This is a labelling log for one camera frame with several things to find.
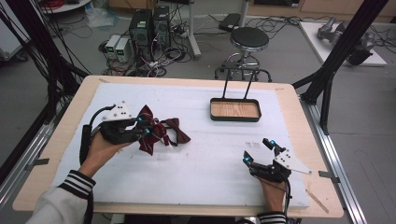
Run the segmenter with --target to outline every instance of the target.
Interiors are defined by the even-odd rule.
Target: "white plastic bracket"
[[[114,121],[114,120],[123,120],[130,119],[132,117],[129,112],[127,104],[125,101],[122,101],[118,105],[114,106],[112,110],[110,110],[106,115],[102,117],[102,121]]]
[[[275,161],[285,167],[286,169],[297,171],[300,173],[305,173],[308,175],[312,174],[312,171],[300,161],[294,153],[289,149],[281,152],[275,157]]]

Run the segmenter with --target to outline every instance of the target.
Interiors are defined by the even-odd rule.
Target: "black and white striped cuff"
[[[269,212],[258,214],[260,223],[286,223],[286,216],[282,212]]]
[[[66,180],[59,186],[81,199],[88,199],[96,182],[78,171],[71,170]]]

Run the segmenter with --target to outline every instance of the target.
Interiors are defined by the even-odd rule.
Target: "hand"
[[[82,163],[78,171],[88,177],[93,177],[120,149],[131,144],[113,145],[107,142],[100,132],[97,132],[92,139],[87,159]]]
[[[270,182],[258,178],[262,184],[262,192],[264,193],[265,201],[268,209],[272,212],[283,212],[283,199],[285,197],[286,184]]]

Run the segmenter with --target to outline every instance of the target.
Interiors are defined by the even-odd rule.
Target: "black pole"
[[[370,28],[370,25],[387,2],[388,0],[365,0],[319,70],[313,75],[292,84],[297,89],[311,82],[308,90],[301,95],[301,99],[311,105],[317,102],[318,97],[324,91],[320,112],[320,127],[326,134],[329,134],[327,124],[332,94],[332,80],[337,70],[353,52],[361,37]]]

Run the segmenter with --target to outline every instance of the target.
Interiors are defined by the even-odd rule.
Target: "metal rail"
[[[318,132],[318,138],[321,142],[323,153],[326,157],[327,163],[331,168],[332,174],[334,177],[338,177],[340,180],[340,183],[337,183],[335,185],[339,189],[339,192],[344,199],[346,209],[352,222],[355,224],[366,224],[366,218],[364,217],[358,199],[356,198],[355,193],[353,192],[353,189],[349,184],[349,180],[345,173],[343,164],[338,157],[337,151],[335,150],[334,144],[332,143],[332,139],[320,127],[320,112],[317,106],[309,105],[306,102],[302,103],[306,104],[307,109],[311,115],[312,121],[315,125],[315,129]]]
[[[49,124],[43,124],[32,142],[21,155],[7,178],[0,186],[0,211],[6,205],[12,192],[21,183],[25,175],[30,172],[30,168],[34,165],[35,159],[39,156],[44,146],[50,140],[55,130],[53,120]]]

